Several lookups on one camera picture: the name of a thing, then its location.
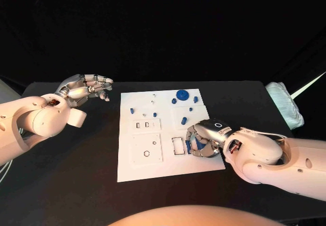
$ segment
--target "white cloth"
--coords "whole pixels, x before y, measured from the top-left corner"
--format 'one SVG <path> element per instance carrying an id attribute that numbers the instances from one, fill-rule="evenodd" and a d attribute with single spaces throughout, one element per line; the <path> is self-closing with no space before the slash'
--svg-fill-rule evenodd
<path id="1" fill-rule="evenodd" d="M 290 129 L 298 128 L 304 124 L 303 116 L 283 82 L 271 82 L 265 87 Z"/>

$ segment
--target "robotic arm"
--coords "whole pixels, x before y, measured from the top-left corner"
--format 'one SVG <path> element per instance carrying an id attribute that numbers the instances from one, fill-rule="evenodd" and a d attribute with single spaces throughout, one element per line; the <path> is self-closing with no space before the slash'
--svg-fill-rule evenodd
<path id="1" fill-rule="evenodd" d="M 60 83 L 53 94 L 0 104 L 0 166 L 55 136 L 66 123 L 82 126 L 86 113 L 75 107 L 89 97 L 108 101 L 104 90 L 111 90 L 112 82 L 95 74 L 76 74 Z M 30 132 L 27 137 L 21 137 L 19 128 Z"/>
<path id="2" fill-rule="evenodd" d="M 196 136 L 199 150 L 190 149 Z M 277 136 L 272 140 L 265 135 Z M 186 146 L 196 157 L 219 152 L 238 176 L 252 184 L 268 184 L 283 190 L 326 201 L 326 142 L 287 138 L 241 128 L 232 131 L 219 120 L 200 121 L 189 127 Z"/>

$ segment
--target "white board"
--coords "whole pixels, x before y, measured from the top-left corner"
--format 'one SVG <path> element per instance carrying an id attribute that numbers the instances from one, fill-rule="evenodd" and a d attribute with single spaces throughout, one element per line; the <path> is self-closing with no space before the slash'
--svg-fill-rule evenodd
<path id="1" fill-rule="evenodd" d="M 121 93 L 118 182 L 225 169 L 220 156 L 197 158 L 187 154 L 186 129 L 209 119 L 209 114 L 199 89 L 186 91 L 186 101 L 176 98 L 177 90 Z"/>

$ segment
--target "oval hole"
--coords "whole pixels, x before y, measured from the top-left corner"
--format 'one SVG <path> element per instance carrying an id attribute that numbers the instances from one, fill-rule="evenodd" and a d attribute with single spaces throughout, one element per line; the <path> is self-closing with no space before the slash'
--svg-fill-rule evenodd
<path id="1" fill-rule="evenodd" d="M 313 163 L 311 163 L 310 159 L 306 159 L 306 167 L 307 168 L 311 168 L 313 167 Z"/>
<path id="2" fill-rule="evenodd" d="M 0 123 L 0 130 L 4 132 L 6 131 L 6 127 L 3 125 L 3 123 Z"/>

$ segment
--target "black table surface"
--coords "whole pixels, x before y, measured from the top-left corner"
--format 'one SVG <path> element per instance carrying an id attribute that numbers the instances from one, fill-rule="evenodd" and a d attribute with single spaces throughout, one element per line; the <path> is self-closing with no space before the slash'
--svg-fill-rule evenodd
<path id="1" fill-rule="evenodd" d="M 33 83 L 23 94 L 53 93 L 59 83 Z M 108 225 L 144 210 L 215 205 L 278 221 L 326 216 L 326 202 L 270 185 L 246 183 L 225 170 L 117 183 L 120 93 L 199 89 L 210 118 L 291 137 L 261 82 L 121 82 L 109 102 L 92 98 L 81 128 L 63 131 L 13 160 L 0 184 L 1 225 Z"/>

